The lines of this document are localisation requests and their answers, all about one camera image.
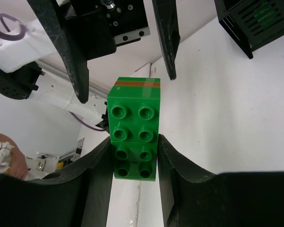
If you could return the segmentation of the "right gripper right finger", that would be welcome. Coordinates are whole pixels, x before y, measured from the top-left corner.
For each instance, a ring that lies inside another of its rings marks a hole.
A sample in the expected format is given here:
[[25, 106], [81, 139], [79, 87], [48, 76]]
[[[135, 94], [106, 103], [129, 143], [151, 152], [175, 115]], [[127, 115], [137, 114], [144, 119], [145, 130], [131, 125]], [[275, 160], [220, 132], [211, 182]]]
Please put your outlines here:
[[158, 171], [166, 227], [284, 227], [284, 172], [216, 175], [163, 135]]

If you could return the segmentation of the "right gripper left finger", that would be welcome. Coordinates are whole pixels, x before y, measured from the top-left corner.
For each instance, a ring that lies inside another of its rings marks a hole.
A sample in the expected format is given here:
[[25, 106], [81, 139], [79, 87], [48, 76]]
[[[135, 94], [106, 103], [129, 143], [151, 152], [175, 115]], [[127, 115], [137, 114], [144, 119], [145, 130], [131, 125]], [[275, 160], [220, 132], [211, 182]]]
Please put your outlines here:
[[112, 179], [108, 138], [43, 179], [0, 174], [0, 227], [104, 227]]

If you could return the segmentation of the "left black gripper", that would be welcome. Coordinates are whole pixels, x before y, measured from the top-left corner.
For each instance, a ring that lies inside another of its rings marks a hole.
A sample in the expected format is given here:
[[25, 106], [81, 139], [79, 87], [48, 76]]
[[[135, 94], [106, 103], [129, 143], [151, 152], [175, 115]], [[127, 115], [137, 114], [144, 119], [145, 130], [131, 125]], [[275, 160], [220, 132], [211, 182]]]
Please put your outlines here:
[[[60, 55], [75, 95], [83, 104], [89, 99], [87, 60], [113, 54], [117, 47], [150, 34], [142, 0], [63, 0], [59, 5], [55, 0], [29, 0], [28, 4]], [[175, 80], [180, 43], [176, 1], [152, 0], [152, 5], [162, 57], [169, 79]]]

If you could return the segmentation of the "green and orange lego stack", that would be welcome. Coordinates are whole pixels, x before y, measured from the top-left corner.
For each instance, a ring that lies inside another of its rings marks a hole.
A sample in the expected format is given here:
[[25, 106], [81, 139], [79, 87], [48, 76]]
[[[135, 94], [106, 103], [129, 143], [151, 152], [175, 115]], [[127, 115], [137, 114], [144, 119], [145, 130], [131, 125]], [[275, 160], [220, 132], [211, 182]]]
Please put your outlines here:
[[119, 77], [107, 96], [112, 141], [156, 143], [160, 79]]

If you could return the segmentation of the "dark green lego brick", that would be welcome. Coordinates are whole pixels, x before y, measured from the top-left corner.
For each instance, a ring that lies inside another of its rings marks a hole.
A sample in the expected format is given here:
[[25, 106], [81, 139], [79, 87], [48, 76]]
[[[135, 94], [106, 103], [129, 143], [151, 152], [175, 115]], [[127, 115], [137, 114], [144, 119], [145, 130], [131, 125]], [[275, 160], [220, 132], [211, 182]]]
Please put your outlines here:
[[265, 19], [275, 14], [275, 10], [271, 5], [267, 6], [267, 2], [263, 3], [259, 8], [254, 10], [254, 18], [257, 22], [265, 24]]

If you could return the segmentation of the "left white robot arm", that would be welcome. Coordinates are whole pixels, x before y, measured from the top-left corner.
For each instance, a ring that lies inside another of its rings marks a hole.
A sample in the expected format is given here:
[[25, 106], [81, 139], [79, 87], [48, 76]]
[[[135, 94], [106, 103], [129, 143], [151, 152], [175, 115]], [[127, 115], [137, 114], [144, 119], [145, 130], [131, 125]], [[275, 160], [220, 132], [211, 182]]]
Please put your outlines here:
[[[107, 131], [111, 100], [98, 101], [89, 93], [87, 62], [150, 33], [143, 1], [31, 0], [29, 5], [36, 20], [0, 31], [0, 93], [15, 100], [42, 100], [76, 118], [100, 119], [97, 130]], [[71, 88], [43, 76], [37, 61], [54, 52]]]

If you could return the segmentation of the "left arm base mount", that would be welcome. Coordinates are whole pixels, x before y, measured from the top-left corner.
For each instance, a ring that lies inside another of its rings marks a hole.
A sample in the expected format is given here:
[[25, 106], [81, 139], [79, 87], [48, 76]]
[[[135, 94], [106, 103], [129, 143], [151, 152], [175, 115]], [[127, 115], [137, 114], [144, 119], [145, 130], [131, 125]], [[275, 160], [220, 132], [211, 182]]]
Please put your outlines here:
[[36, 157], [26, 157], [28, 174], [25, 180], [43, 179], [50, 173], [60, 170], [78, 160], [81, 156], [84, 140], [85, 138], [80, 139], [75, 150], [62, 156], [37, 153]]

